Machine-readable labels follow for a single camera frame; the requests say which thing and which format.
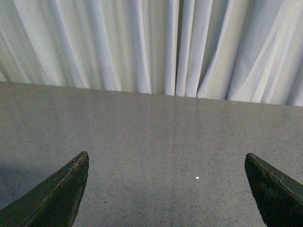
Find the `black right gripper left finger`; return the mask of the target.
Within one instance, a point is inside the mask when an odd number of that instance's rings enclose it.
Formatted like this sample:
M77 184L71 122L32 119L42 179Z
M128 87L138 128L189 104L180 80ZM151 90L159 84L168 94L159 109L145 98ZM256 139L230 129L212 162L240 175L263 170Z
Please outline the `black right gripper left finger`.
M2 227L71 227L86 188L89 156L79 153L0 211Z

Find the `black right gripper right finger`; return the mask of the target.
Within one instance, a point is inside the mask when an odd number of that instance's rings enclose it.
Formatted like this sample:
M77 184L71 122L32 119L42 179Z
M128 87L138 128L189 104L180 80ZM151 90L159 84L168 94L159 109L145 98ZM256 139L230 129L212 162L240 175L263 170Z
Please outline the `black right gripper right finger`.
M301 227L303 185L252 153L246 155L244 168L265 225Z

